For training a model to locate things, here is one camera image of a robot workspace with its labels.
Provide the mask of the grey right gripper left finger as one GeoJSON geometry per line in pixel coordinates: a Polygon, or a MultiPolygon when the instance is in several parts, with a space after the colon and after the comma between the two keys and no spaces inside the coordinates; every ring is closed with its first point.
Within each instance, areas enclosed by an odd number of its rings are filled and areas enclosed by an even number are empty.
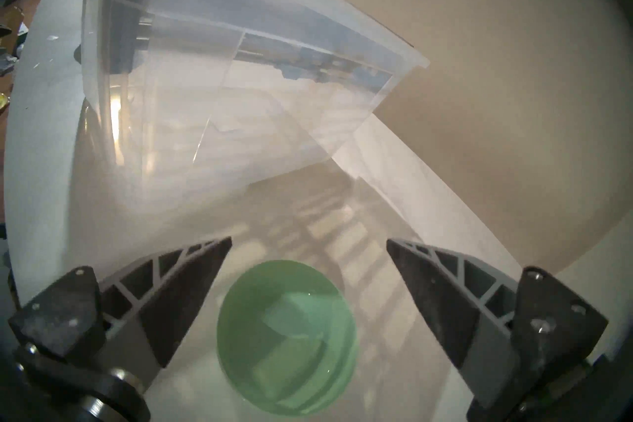
{"type": "Polygon", "coordinates": [[[9,318],[19,345],[79,368],[122,368],[146,388],[197,318],[231,237],[142,257],[99,281],[83,265],[9,318]]]}

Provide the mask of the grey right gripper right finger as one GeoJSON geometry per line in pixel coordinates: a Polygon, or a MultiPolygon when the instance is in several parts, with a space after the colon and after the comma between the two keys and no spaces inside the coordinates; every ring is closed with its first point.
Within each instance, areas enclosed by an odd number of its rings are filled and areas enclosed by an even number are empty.
{"type": "Polygon", "coordinates": [[[578,383],[574,371],[607,318],[554,275],[523,268],[519,280],[477,259],[410,240],[386,250],[416,308],[474,399],[467,414],[540,410],[537,393],[578,383]]]}

